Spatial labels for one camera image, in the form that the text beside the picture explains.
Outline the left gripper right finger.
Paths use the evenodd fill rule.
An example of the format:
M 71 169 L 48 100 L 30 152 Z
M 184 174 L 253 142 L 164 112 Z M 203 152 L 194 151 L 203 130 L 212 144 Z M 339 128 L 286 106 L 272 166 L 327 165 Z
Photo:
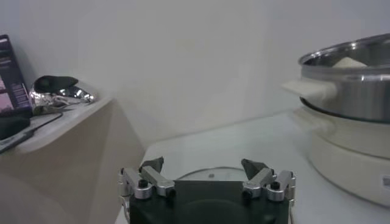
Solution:
M 265 196 L 269 201 L 295 201 L 296 176 L 292 171 L 276 173 L 265 163 L 242 159 L 247 181 L 243 183 L 242 196 L 246 201 Z

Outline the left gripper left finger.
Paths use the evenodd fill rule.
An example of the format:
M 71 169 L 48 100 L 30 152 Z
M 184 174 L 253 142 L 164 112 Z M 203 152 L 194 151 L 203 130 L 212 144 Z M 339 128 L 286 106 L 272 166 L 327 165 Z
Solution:
M 175 182 L 161 175 L 164 158 L 144 161 L 137 170 L 121 168 L 118 173 L 120 196 L 135 197 L 138 200 L 150 199 L 154 192 L 164 198 L 174 197 Z

